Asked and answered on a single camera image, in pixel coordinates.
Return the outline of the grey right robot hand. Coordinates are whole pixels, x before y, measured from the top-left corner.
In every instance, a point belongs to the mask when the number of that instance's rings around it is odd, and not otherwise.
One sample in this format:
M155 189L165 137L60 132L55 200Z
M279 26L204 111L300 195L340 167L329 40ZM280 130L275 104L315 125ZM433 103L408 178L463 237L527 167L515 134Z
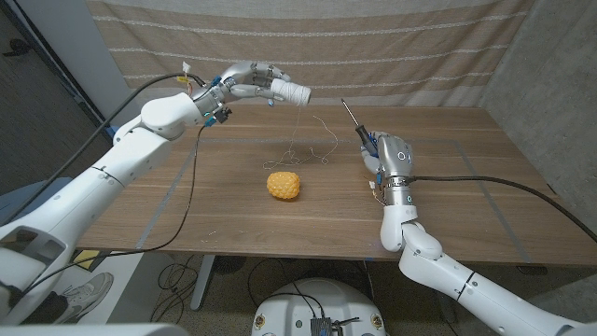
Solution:
M385 178L410 177L412 170L411 146L403 139L386 133L373 132L377 141L377 156L361 146L360 152L366 168L373 174L382 174Z

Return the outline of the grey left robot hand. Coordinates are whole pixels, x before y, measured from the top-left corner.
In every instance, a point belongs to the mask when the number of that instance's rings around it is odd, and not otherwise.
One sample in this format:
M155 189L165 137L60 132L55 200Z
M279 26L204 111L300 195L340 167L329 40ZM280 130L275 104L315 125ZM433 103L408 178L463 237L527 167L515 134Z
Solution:
M191 97L203 115L244 98L283 101L285 98L271 89L271 83L276 79L290 82L290 76L273 64L243 61L216 76L204 88L194 91Z

